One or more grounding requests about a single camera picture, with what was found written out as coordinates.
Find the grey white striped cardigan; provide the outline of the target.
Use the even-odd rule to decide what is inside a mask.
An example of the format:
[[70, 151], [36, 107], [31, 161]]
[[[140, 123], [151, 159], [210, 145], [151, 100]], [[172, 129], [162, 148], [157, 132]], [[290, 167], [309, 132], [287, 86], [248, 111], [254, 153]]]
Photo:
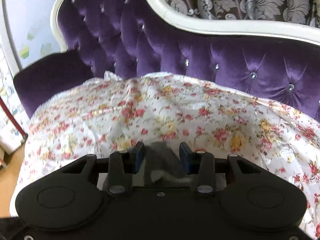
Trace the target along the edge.
[[152, 142], [143, 146], [144, 158], [137, 174], [135, 186], [189, 186], [192, 183], [178, 155], [165, 142]]

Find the red white object at left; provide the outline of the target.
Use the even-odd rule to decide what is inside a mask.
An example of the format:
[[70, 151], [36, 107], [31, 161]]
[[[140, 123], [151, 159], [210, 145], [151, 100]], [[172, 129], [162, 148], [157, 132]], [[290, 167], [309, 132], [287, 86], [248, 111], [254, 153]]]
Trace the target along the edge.
[[19, 133], [21, 134], [22, 138], [23, 138], [23, 142], [25, 142], [28, 138], [27, 133], [25, 133], [25, 131], [23, 130], [23, 128], [20, 126], [20, 124], [16, 121], [16, 119], [14, 118], [14, 116], [12, 115], [12, 113], [9, 111], [9, 109], [7, 108], [6, 104], [4, 103], [4, 101], [2, 100], [2, 98], [0, 98], [0, 105], [1, 108], [3, 109], [4, 113], [6, 114], [6, 116], [8, 117], [8, 119], [11, 121], [11, 123], [14, 125], [14, 127], [19, 131]]

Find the floral bed cover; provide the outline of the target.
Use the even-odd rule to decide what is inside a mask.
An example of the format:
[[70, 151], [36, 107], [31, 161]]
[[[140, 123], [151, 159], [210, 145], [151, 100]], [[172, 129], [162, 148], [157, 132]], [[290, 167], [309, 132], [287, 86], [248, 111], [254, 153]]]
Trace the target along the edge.
[[53, 93], [31, 116], [14, 194], [72, 161], [136, 142], [181, 142], [218, 158], [238, 154], [301, 189], [300, 228], [319, 237], [319, 122], [271, 99], [170, 73], [128, 80], [106, 72]]

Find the purple tufted white-framed sofa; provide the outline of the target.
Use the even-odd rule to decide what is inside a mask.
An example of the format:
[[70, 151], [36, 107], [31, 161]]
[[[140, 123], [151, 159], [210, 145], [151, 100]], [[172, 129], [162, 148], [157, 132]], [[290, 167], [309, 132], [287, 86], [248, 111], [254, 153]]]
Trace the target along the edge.
[[319, 31], [281, 22], [202, 20], [165, 0], [56, 0], [61, 51], [15, 75], [32, 116], [54, 94], [106, 71], [129, 79], [170, 72], [213, 81], [319, 119]]

